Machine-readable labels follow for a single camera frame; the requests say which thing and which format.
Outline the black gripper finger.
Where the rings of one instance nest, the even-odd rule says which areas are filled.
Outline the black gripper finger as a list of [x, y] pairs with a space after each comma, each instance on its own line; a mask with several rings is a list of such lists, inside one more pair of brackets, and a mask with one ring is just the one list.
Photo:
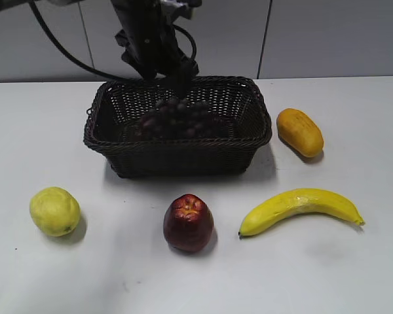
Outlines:
[[184, 63], [174, 75], [174, 90], [176, 95], [183, 99], [191, 87], [192, 80], [197, 75], [197, 65], [195, 63]]

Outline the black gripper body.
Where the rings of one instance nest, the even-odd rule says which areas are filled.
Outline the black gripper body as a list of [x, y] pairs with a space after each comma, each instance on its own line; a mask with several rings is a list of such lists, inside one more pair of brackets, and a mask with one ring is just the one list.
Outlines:
[[184, 63], [196, 64], [196, 43], [163, 13], [160, 1], [112, 1], [122, 29], [115, 35], [124, 48], [121, 58], [145, 80], [174, 75]]

